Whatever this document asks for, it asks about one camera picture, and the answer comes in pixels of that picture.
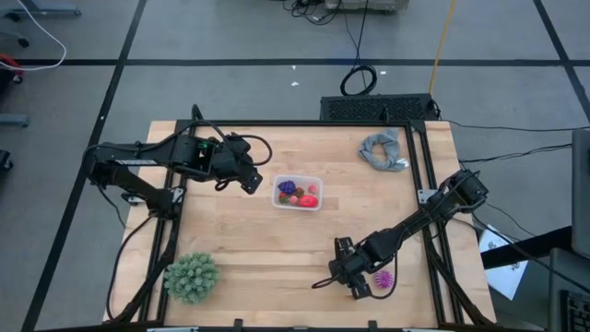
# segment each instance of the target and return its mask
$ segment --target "yellow cable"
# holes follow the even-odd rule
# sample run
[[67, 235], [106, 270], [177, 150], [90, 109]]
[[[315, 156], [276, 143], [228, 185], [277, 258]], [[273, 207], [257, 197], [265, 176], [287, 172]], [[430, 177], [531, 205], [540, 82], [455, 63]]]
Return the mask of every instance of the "yellow cable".
[[451, 0], [451, 9], [449, 9], [449, 14], [446, 17], [446, 22], [444, 22], [444, 30], [442, 31], [441, 41], [439, 41], [439, 48], [436, 50], [436, 57], [434, 58], [434, 66], [432, 67], [431, 74], [431, 83], [428, 85], [428, 93], [430, 93], [430, 95], [432, 95], [432, 89], [434, 88], [434, 79], [436, 78], [436, 67], [439, 65], [439, 59], [441, 58], [443, 45], [446, 42], [446, 34], [449, 30], [449, 26], [451, 25], [451, 18], [453, 18], [454, 5], [456, 5], [456, 0]]

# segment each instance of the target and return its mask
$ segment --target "gray cloth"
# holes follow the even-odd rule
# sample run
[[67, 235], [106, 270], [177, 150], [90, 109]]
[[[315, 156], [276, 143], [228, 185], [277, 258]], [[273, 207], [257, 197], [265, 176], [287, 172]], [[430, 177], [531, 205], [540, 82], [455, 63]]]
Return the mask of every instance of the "gray cloth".
[[[360, 157], [379, 171], [403, 171], [407, 167], [407, 161], [397, 159], [399, 156], [397, 133], [397, 128], [389, 128], [383, 130], [382, 133], [368, 136], [360, 143]], [[387, 155], [387, 160], [381, 161], [372, 155], [372, 147], [377, 143], [383, 144], [383, 151]]]

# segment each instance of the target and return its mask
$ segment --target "concrete floor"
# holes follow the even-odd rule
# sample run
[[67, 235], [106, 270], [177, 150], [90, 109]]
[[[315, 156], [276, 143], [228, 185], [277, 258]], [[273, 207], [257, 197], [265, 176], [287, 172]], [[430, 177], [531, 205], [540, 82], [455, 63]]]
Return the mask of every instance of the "concrete floor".
[[[322, 96], [339, 95], [347, 65], [128, 65], [112, 104], [104, 103], [114, 64], [138, 0], [70, 0], [83, 16], [41, 22], [68, 48], [68, 59], [113, 60], [29, 73], [1, 101], [3, 113], [26, 113], [26, 129], [4, 127], [0, 148], [12, 151], [15, 168], [0, 186], [0, 328], [20, 330], [53, 237], [77, 177], [79, 161], [97, 122], [108, 110], [100, 141], [143, 140], [153, 120], [187, 118], [199, 104], [208, 119], [317, 119]], [[586, 0], [543, 1], [571, 59], [590, 59]], [[363, 37], [365, 59], [431, 59], [450, 0], [412, 0], [394, 16], [370, 14]], [[353, 34], [360, 13], [348, 14]], [[20, 50], [0, 39], [0, 50], [20, 59], [55, 59], [60, 49], [28, 21], [0, 22], [31, 42]], [[457, 4], [444, 59], [559, 60], [532, 0], [462, 0]], [[129, 59], [354, 58], [339, 15], [324, 27], [292, 18], [280, 2], [266, 0], [147, 0]], [[549, 128], [588, 125], [561, 66], [442, 66], [433, 96], [444, 119], [472, 125]], [[376, 93], [421, 93], [429, 66], [376, 66]], [[576, 67], [590, 87], [590, 68]], [[498, 132], [454, 127], [459, 158], [474, 159], [569, 143], [568, 133]], [[561, 150], [516, 160], [471, 165], [482, 170], [490, 203], [533, 233], [570, 224], [571, 153]], [[116, 198], [114, 190], [109, 194]], [[502, 214], [483, 207], [479, 217], [525, 238]], [[113, 210], [86, 186], [37, 328], [98, 324], [122, 229]], [[534, 287], [521, 298], [538, 298]], [[511, 311], [499, 299], [499, 313]], [[529, 319], [542, 325], [544, 313]]]

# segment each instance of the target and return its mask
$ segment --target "wooden tabletop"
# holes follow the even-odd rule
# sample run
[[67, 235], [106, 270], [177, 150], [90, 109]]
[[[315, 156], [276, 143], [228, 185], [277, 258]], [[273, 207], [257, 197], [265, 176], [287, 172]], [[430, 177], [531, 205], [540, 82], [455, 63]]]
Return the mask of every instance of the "wooden tabletop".
[[[174, 122], [152, 123], [147, 141], [160, 141], [172, 133], [174, 126]], [[459, 169], [453, 136], [445, 122], [427, 123], [427, 128], [436, 178], [441, 182]], [[170, 299], [166, 325], [231, 326], [235, 318], [241, 318], [245, 326], [364, 327], [368, 320], [376, 320], [379, 327], [437, 326], [421, 233], [405, 241], [398, 254], [398, 284], [389, 299], [354, 301], [349, 289], [340, 284], [311, 289], [315, 281], [329, 277], [327, 263], [334, 259], [334, 238], [350, 236], [357, 242], [372, 231], [395, 226], [418, 207], [409, 168], [377, 172], [358, 156], [361, 140], [383, 128], [221, 129], [262, 136], [275, 155], [258, 168], [264, 180], [252, 196], [238, 184], [216, 192], [212, 183], [189, 181], [177, 256], [195, 251], [211, 253], [221, 278], [202, 304], [185, 305]], [[202, 127], [197, 134], [215, 135], [210, 128]], [[401, 157], [409, 160], [403, 129], [398, 139]], [[415, 141], [422, 182], [428, 187], [418, 135]], [[263, 160], [266, 148], [257, 141], [251, 144], [254, 160]], [[382, 152], [376, 148], [375, 153]], [[157, 187], [163, 186], [165, 173], [162, 168], [142, 168], [139, 172]], [[270, 197], [278, 174], [321, 178], [322, 209], [307, 212], [273, 207]], [[124, 236], [146, 215], [145, 207], [131, 207]], [[467, 216], [459, 218], [471, 222]], [[115, 314], [121, 312], [146, 277], [155, 225], [152, 221], [125, 248], [112, 295]], [[449, 222], [447, 234], [457, 281], [481, 312], [495, 320], [475, 233], [464, 224]], [[386, 268], [393, 271], [393, 264]], [[367, 279], [372, 283], [372, 276]], [[447, 321], [452, 322], [448, 289], [442, 279], [441, 286]], [[157, 284], [150, 318], [155, 317], [159, 291]]]

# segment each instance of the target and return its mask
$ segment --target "plastic bin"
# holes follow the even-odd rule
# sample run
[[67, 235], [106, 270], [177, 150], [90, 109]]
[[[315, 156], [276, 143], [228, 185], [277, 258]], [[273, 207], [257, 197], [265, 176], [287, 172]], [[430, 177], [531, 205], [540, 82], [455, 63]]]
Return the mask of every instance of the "plastic bin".
[[[317, 198], [317, 207], [295, 207], [291, 204], [281, 204], [278, 201], [278, 196], [280, 195], [280, 189], [278, 189], [278, 185], [285, 182], [285, 181], [292, 181], [295, 183], [296, 186], [301, 187], [305, 190], [305, 195], [308, 195], [307, 188], [310, 185], [317, 186], [317, 193], [315, 197]], [[275, 181], [273, 182], [273, 195], [271, 196], [271, 202], [276, 208], [286, 208], [286, 209], [297, 209], [302, 211], [317, 211], [322, 208], [322, 196], [324, 194], [324, 184], [322, 180], [313, 176], [302, 176], [302, 175], [277, 175], [275, 176]]]

